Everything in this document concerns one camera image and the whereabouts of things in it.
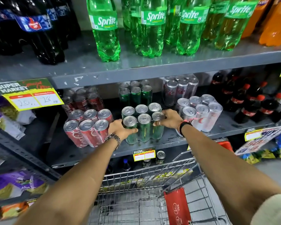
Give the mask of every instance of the shopping cart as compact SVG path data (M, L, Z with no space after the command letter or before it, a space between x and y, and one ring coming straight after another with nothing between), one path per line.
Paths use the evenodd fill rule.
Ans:
M191 153L183 152L170 163L105 175L89 224L168 225L165 193L184 187L190 224L231 225L219 199L215 209L195 158L181 159L186 155Z

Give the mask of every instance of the human arm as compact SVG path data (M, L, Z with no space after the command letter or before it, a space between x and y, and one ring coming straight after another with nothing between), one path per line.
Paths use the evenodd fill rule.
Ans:
M183 121L178 113L173 110L163 113L167 118L160 124L178 129ZM271 178L194 127L184 125L182 133L233 225L250 224L262 203L281 193L281 187Z
M110 124L109 133L124 140L137 129L125 129L122 120ZM91 210L105 175L110 157L117 147L109 139L75 165L43 194L15 225L78 225Z

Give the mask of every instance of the blue bottle label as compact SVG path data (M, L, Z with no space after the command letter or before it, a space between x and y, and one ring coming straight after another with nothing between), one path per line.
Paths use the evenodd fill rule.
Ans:
M47 31L52 29L48 15L39 16L16 16L20 28L26 32Z
M4 20L14 20L15 15L12 13L10 9L3 9L1 10Z
M65 16L68 14L68 7L66 5L55 7L57 15Z
M49 15L50 20L56 21L57 20L57 13L54 8L47 9L47 13Z

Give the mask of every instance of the left hand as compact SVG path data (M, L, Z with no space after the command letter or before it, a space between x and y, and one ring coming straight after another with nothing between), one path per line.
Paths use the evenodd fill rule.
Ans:
M112 133L116 134L121 141L126 139L130 134L137 133L137 132L138 132L137 128L125 129L122 125L121 119L115 120L114 122L110 123L108 129L108 134L112 134Z

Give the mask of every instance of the green plastic bottle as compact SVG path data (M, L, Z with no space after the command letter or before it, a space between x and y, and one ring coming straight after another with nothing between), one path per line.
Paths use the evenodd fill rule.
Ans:
M182 2L183 0L168 0L168 13L164 37L164 40L168 45L176 46L177 44Z
M214 45L220 50L232 50L253 14L258 0L230 0L223 23L217 32Z
M121 0L123 24L126 31L130 31L130 13L129 13L129 0Z
M211 0L184 0L180 20L177 52L193 55L200 46Z
M100 58L104 62L119 60L121 48L113 0L86 0L86 4Z
M163 35L167 0L141 0L141 52L143 56L160 56L163 50Z
M212 0L202 39L214 42L229 7L229 0Z
M141 0L130 0L130 31L135 47L141 45Z

